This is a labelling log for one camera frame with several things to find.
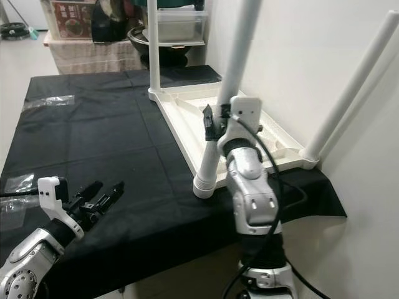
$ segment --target robotic arm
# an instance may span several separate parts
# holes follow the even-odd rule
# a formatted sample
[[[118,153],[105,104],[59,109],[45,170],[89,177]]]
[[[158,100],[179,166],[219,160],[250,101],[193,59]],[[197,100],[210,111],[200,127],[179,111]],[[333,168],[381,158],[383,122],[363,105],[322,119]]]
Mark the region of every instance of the robotic arm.
[[[279,203],[267,183],[256,140],[238,122],[244,121],[257,132],[260,111],[260,99],[233,97],[226,132],[218,140],[218,151],[227,161],[227,187],[233,196],[236,229],[243,247],[240,267],[249,266],[241,275],[246,290],[238,298],[297,299],[291,266],[282,247],[281,223],[272,228]],[[274,231],[265,248],[265,237],[271,229]]]
[[[0,268],[0,299],[33,299],[44,275],[74,240],[81,239],[123,194],[124,183],[108,190],[96,203],[101,182],[94,182],[69,201],[64,178],[40,178],[39,201],[50,222],[23,240]]]

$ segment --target black cloth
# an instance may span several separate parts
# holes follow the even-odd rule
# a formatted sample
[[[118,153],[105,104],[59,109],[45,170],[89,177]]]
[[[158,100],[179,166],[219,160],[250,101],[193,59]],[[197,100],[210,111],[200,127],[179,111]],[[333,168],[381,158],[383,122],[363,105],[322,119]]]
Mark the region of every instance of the black cloth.
[[[163,70],[164,87],[217,82],[208,66]],[[75,95],[66,106],[21,113],[1,176],[63,176],[69,192],[94,180],[125,181],[125,194],[46,276],[51,298],[93,298],[208,254],[237,240],[226,188],[208,200],[193,195],[193,175],[156,103],[146,70],[32,78],[26,102]],[[309,200],[283,221],[309,215],[345,216],[330,181],[317,169],[284,171]],[[286,188],[288,203],[301,195]],[[1,264],[48,218],[28,209],[23,227],[2,232]]]

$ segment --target clear plastic bag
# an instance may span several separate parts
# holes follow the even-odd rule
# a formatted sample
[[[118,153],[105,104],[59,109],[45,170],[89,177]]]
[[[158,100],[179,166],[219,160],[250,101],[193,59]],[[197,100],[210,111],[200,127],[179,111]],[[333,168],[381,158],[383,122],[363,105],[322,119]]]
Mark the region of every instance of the clear plastic bag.
[[[25,102],[22,110],[25,111],[41,106],[66,106],[73,104],[75,104],[74,95],[61,95],[59,97],[41,98],[40,100]]]
[[[6,181],[4,192],[30,191],[33,179],[34,174],[9,178]],[[26,209],[39,205],[39,196],[37,195],[0,197],[0,232],[21,227],[24,224]]]

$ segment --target white plastic leg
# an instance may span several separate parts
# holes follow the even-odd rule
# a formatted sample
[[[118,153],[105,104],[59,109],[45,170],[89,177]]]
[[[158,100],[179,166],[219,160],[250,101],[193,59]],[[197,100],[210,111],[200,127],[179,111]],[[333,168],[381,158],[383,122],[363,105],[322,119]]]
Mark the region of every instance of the white plastic leg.
[[[150,88],[148,97],[155,101],[155,94],[161,90],[160,56],[158,48],[158,16],[156,0],[147,0],[148,8],[148,47],[150,50]]]
[[[316,132],[309,144],[300,151],[300,155],[303,158],[310,161],[319,160],[320,151],[334,132],[335,127],[339,124],[339,121],[353,102],[360,88],[363,86],[374,65],[377,63],[382,51],[385,49],[385,46],[388,44],[395,32],[398,24],[399,11],[389,11],[374,37],[374,40],[372,40],[372,43],[367,48],[354,75],[341,93],[337,104],[333,107],[327,119]]]
[[[234,34],[233,48],[228,59],[228,68],[222,80],[222,86],[216,104],[217,110],[214,114],[214,121],[216,124],[220,123],[220,106],[229,103],[230,98],[238,93],[261,3],[261,0],[243,1],[238,25]],[[212,196],[216,185],[216,169],[219,159],[220,155],[218,154],[216,142],[208,141],[201,167],[193,181],[193,192],[198,197],[209,198]]]

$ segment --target black pot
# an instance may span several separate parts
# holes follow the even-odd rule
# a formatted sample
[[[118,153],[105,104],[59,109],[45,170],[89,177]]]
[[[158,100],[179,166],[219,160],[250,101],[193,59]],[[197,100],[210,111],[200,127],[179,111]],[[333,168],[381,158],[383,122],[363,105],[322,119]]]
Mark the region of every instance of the black pot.
[[[149,46],[148,40],[143,35],[144,26],[135,27],[127,32],[127,37],[142,55],[142,62],[148,63]],[[185,66],[187,58],[185,54],[191,49],[190,46],[177,45],[172,47],[159,47],[160,67]]]

